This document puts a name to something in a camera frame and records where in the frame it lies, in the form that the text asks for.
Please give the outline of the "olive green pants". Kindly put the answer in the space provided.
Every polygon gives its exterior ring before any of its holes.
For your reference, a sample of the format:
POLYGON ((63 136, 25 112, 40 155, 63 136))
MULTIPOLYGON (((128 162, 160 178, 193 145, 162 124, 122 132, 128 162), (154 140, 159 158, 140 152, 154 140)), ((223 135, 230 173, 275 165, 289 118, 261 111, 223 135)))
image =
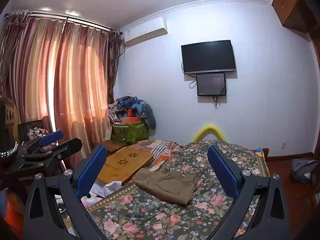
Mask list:
POLYGON ((136 173, 133 182, 157 199, 180 206, 190 203, 196 186, 195 174, 182 174, 178 171, 163 173, 146 168, 136 173))

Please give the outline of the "wooden lap desk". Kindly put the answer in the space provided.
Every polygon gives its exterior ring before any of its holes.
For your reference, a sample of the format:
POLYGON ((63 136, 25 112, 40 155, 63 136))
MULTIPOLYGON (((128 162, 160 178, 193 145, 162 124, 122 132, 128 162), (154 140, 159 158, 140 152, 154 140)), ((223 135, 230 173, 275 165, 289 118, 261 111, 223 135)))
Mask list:
POLYGON ((140 168, 153 158, 153 153, 125 147, 107 157, 98 179, 105 184, 128 181, 140 168))

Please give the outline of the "green storage box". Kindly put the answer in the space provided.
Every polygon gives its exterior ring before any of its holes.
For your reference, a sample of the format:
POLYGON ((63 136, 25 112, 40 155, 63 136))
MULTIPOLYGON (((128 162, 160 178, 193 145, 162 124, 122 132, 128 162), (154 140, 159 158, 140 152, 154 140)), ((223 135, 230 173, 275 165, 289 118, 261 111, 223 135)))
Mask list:
POLYGON ((144 121, 133 124, 112 125, 111 140, 122 142, 128 145, 135 144, 137 141, 149 138, 149 130, 144 121))

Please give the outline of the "floral green bedspread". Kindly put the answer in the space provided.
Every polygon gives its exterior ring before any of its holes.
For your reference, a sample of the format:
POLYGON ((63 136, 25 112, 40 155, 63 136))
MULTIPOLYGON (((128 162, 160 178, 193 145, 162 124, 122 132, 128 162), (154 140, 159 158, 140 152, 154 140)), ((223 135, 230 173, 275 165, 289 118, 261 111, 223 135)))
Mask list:
POLYGON ((108 239, 206 239, 233 201, 209 164, 207 153, 214 145, 240 168, 267 176, 262 150, 222 140, 191 142, 139 170, 89 214, 108 239))

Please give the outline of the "striped patchwork sheet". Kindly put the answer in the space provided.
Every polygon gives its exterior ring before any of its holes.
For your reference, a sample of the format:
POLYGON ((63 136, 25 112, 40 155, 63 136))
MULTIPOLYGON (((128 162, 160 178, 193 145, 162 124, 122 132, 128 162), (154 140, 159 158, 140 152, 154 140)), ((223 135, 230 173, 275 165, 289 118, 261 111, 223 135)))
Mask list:
POLYGON ((138 141, 136 144, 131 145, 132 148, 138 150, 145 150, 153 154, 153 158, 149 161, 150 166, 156 166, 163 161, 170 159, 177 153, 181 146, 174 141, 147 139, 138 141))

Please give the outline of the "pink striped curtain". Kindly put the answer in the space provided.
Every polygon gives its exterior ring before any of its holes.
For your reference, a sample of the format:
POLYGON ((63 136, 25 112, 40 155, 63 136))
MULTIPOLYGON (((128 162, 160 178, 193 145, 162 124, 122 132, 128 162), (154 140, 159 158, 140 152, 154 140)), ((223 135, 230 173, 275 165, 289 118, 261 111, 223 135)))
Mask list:
POLYGON ((121 36, 69 20, 10 13, 1 29, 1 95, 11 98, 20 122, 48 117, 64 139, 82 141, 67 158, 75 167, 110 139, 121 36))

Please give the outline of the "grey backpack on floor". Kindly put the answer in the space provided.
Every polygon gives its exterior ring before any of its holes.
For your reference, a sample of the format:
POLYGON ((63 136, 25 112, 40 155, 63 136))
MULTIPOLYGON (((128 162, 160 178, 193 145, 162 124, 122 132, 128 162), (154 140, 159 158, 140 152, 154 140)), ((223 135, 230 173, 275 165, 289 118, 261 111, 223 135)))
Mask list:
POLYGON ((301 184, 316 184, 315 169, 319 165, 318 160, 293 159, 291 165, 292 180, 301 184))

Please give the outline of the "pile of blue clothes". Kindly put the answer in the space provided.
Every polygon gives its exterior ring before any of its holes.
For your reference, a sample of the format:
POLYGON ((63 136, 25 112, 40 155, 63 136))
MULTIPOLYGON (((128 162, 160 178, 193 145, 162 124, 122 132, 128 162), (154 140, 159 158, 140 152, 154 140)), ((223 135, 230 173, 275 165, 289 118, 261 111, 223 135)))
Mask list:
POLYGON ((131 111, 132 116, 143 120, 150 129, 156 129, 156 119, 151 106, 136 96, 121 97, 109 107, 118 119, 129 117, 128 112, 131 111))

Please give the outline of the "white air conditioner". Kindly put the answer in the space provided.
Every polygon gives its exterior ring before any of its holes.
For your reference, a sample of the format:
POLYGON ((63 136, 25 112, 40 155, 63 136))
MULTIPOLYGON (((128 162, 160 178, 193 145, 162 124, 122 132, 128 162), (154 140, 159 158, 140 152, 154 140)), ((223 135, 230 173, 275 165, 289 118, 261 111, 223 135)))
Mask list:
POLYGON ((155 18, 124 31, 124 44, 125 47, 131 47, 167 33, 166 20, 163 17, 155 18))

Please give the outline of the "wooden wardrobe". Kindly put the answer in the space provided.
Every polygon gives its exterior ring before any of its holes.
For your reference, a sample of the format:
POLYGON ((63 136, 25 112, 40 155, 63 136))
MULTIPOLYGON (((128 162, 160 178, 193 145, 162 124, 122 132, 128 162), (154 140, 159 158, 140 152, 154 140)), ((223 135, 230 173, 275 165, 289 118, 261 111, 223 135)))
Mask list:
POLYGON ((287 29, 310 32, 317 20, 304 0, 273 0, 274 8, 281 25, 287 29))

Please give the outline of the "small black wall monitor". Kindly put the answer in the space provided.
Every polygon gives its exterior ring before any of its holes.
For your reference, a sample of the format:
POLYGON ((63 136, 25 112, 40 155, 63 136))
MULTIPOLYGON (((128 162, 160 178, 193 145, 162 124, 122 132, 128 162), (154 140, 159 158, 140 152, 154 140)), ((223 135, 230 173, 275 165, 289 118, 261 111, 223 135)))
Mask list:
POLYGON ((200 74, 196 77, 198 96, 225 96, 226 77, 224 73, 200 74))

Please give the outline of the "black wall television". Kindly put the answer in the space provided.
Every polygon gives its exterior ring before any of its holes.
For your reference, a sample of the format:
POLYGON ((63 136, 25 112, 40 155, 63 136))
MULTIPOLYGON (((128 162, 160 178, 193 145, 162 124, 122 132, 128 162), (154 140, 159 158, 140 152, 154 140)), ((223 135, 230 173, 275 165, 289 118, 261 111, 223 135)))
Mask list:
POLYGON ((231 40, 181 45, 184 74, 235 72, 231 40))

